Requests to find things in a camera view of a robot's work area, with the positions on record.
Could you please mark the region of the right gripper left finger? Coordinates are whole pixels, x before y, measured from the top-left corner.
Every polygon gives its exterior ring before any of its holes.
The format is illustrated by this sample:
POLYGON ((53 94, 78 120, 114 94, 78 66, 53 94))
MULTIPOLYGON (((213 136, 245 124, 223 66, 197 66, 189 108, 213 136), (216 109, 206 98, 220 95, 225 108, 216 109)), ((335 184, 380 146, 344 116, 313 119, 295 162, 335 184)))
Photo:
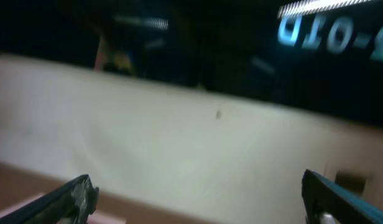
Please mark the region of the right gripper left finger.
POLYGON ((99 188, 83 174, 0 218, 0 224, 87 224, 96 211, 99 188))

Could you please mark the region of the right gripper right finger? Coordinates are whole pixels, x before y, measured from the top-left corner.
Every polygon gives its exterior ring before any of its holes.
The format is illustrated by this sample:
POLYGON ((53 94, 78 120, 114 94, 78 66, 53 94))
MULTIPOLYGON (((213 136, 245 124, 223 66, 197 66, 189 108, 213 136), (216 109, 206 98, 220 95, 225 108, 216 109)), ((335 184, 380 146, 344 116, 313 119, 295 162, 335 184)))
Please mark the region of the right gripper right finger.
POLYGON ((312 170, 303 175, 302 198, 308 224, 383 224, 382 210, 312 170))

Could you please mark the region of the white pink cardboard box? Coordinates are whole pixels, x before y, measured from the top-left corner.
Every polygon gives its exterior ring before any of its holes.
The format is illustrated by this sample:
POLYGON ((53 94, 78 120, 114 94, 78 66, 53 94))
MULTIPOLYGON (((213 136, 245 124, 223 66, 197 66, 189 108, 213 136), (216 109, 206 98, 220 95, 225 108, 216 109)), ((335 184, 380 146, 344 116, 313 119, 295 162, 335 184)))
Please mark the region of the white pink cardboard box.
MULTIPOLYGON (((20 209, 21 207, 24 207, 25 205, 33 202, 34 200, 37 200, 38 198, 43 197, 43 193, 39 193, 37 195, 34 195, 32 197, 29 197, 25 200, 22 200, 18 203, 15 203, 11 205, 10 207, 7 207, 5 209, 0 210, 0 218, 15 212, 16 210, 20 209)), ((112 215, 109 215, 107 213, 103 213, 100 211, 95 211, 93 214, 88 216, 87 224, 126 224, 126 219, 114 217, 112 215)))

